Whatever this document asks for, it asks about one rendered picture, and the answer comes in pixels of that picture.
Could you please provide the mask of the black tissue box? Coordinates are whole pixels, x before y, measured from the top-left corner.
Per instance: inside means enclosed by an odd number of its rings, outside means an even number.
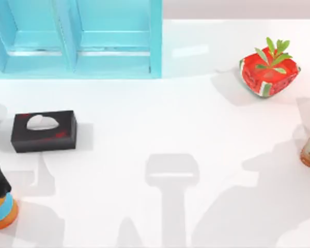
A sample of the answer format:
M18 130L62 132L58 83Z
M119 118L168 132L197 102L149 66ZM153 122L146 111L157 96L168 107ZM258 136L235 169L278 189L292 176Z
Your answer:
M17 153L74 149L77 129L72 110L19 113L10 140Z

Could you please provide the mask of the red plant pot with plant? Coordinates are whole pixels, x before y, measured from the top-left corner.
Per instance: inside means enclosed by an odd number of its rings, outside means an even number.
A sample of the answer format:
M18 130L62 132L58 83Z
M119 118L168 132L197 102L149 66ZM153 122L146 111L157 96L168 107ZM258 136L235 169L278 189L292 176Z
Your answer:
M301 72L301 67L286 52L289 40L266 38L267 46L239 61L244 84L257 96L269 98L288 87Z

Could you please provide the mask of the light blue rack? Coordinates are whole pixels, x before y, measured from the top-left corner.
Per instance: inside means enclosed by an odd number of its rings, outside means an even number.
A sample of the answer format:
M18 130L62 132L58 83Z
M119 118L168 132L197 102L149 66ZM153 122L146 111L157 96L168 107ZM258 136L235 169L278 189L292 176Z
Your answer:
M0 0L0 79L162 76L163 0Z

